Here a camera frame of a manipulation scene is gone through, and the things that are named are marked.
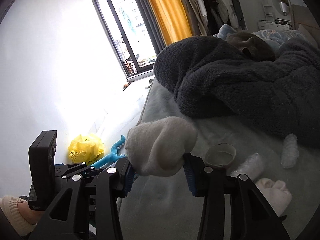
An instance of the round mirror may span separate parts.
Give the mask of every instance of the round mirror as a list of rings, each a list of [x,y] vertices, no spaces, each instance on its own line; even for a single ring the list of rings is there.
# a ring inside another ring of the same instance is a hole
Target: round mirror
[[[281,15],[290,13],[290,0],[272,0],[272,4]]]

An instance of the cat ear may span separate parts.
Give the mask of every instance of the cat ear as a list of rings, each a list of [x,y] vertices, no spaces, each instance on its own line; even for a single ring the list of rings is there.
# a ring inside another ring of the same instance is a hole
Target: cat ear
[[[254,45],[254,37],[249,38],[247,42]]]
[[[251,58],[251,53],[248,48],[243,48],[242,53],[245,54],[247,57]]]

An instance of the screw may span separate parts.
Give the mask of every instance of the screw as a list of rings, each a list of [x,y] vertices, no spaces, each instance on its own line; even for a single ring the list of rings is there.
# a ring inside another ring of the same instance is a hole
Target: screw
[[[72,180],[74,180],[74,181],[78,181],[79,179],[81,179],[81,175],[79,175],[79,174],[73,175],[73,177],[72,177]]]
[[[213,171],[213,169],[211,167],[204,167],[203,171],[206,173],[211,173]]]
[[[245,174],[240,174],[239,175],[239,179],[243,180],[243,181],[246,181],[248,179],[248,176],[245,175]]]
[[[117,171],[117,169],[115,167],[110,167],[109,169],[107,169],[107,172],[112,174],[115,173]]]

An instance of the cup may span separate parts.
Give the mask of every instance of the cup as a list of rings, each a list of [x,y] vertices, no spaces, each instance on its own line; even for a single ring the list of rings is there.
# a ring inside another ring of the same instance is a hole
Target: cup
[[[236,157],[236,149],[227,143],[210,147],[204,156],[205,165],[213,169],[227,169]]]

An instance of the person's foot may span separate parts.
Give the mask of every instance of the person's foot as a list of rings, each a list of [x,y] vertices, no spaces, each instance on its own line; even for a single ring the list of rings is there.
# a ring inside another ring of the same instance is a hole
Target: person's foot
[[[20,236],[26,236],[32,232],[43,214],[42,211],[30,210],[25,200],[12,196],[0,198],[0,208]]]

